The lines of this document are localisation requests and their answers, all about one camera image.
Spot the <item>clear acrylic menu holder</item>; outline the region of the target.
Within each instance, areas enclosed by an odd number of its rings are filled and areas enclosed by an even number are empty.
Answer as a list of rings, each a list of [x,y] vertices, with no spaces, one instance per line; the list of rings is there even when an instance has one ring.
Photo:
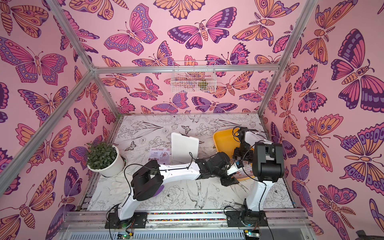
[[[191,161],[191,155],[194,159],[198,157],[199,152],[199,139],[195,137],[188,137],[180,133],[171,134],[171,156],[176,162],[183,164]]]

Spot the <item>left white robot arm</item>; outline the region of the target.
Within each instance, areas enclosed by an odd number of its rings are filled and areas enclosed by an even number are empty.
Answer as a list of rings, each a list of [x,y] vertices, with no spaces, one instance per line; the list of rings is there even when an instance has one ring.
[[[132,226],[134,214],[141,202],[155,196],[164,184],[183,181],[219,178],[222,186],[237,185],[234,177],[237,166],[230,163],[230,157],[219,152],[209,158],[196,159],[189,153],[191,161],[182,165],[161,165],[151,160],[142,165],[128,181],[129,192],[122,203],[112,207],[113,212],[106,214],[106,229],[122,229]]]

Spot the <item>old menu sheet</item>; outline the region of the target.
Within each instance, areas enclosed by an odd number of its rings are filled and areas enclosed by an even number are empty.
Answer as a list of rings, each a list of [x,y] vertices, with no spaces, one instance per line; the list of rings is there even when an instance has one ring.
[[[171,148],[151,148],[148,161],[156,160],[160,165],[168,165],[171,158]]]

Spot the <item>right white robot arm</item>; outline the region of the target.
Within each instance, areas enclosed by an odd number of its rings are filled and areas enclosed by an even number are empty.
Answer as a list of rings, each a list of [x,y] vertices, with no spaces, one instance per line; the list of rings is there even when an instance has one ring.
[[[224,207],[227,224],[229,227],[267,226],[264,202],[272,186],[284,175],[283,147],[245,127],[238,127],[233,135],[240,146],[234,150],[234,162],[230,164],[227,175],[234,183],[233,175],[242,171],[253,185],[240,209]]]

